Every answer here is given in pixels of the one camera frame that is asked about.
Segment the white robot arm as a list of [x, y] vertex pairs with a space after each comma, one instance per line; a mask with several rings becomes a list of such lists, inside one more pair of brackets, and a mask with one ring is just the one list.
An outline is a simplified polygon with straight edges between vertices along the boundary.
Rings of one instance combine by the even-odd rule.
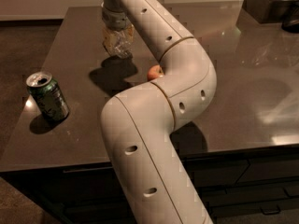
[[137, 224], [213, 224], [170, 140], [213, 99], [213, 63], [157, 0], [104, 0], [103, 10], [112, 29], [128, 19], [164, 70], [115, 95], [101, 114], [107, 154]]

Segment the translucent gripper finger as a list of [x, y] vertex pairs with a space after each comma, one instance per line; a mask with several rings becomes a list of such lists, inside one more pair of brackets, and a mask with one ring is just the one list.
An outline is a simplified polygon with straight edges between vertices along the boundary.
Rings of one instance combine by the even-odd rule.
[[125, 30], [124, 30], [124, 47], [127, 52], [131, 52], [132, 44], [134, 41], [134, 32], [135, 32], [135, 27], [130, 24]]
[[103, 46], [109, 54], [113, 53], [113, 33], [106, 27], [103, 28]]

